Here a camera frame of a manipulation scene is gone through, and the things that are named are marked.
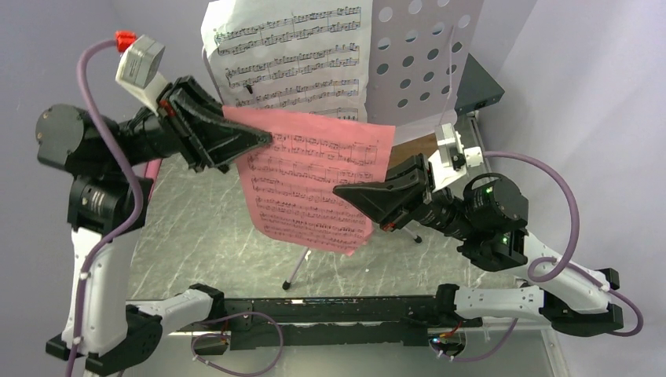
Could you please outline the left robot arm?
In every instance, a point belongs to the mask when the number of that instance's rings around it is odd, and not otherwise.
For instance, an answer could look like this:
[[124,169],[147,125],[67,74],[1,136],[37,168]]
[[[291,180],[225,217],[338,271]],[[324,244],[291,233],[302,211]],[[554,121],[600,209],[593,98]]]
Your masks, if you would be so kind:
[[118,123],[93,104],[56,104],[35,131],[38,161],[73,177],[71,306],[46,352],[68,363],[84,357],[92,376],[119,376],[146,361],[171,332],[196,322],[214,330],[226,316],[223,293],[205,284],[152,304],[126,302],[134,243],[154,183],[134,167],[180,155],[191,170],[227,172],[234,159],[272,140],[266,131],[227,119],[190,76],[172,83],[158,78],[134,95],[142,107],[131,120]]

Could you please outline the white sheet music page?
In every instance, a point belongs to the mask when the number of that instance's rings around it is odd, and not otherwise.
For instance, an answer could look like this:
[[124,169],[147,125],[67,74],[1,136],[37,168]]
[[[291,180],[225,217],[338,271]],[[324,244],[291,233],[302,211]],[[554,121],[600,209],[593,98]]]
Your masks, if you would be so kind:
[[370,1],[214,1],[201,23],[223,104],[364,122]]

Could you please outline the lilac perforated music stand desk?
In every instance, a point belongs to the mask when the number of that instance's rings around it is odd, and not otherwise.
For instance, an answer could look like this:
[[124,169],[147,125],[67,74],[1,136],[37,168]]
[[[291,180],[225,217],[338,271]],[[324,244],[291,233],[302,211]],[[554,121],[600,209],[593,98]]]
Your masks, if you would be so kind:
[[370,1],[365,122],[396,127],[396,143],[453,123],[480,1]]

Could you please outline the pink sheet music page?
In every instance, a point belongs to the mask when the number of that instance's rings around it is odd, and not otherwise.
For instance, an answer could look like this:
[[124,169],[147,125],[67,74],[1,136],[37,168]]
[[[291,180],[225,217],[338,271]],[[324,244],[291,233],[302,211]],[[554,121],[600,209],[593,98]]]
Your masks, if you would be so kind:
[[272,141],[236,159],[254,227],[267,237],[352,255],[372,222],[334,195],[337,185],[383,181],[395,126],[278,109],[224,106],[227,119]]

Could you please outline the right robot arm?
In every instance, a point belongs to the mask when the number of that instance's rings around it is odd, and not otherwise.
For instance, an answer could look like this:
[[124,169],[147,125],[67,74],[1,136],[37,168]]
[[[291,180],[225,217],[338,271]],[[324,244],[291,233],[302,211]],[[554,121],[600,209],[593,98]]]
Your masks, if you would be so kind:
[[432,308],[443,326],[511,317],[578,337],[617,333],[624,325],[611,295],[619,286],[617,271],[571,264],[556,272],[562,257],[528,231],[529,202],[519,187],[502,174],[483,173],[455,196],[449,186],[466,172],[460,155],[448,162],[438,153],[417,155],[391,168],[382,182],[337,185],[333,192],[385,232],[415,221],[458,240],[458,252],[479,269],[524,281],[523,287],[486,290],[442,284]]

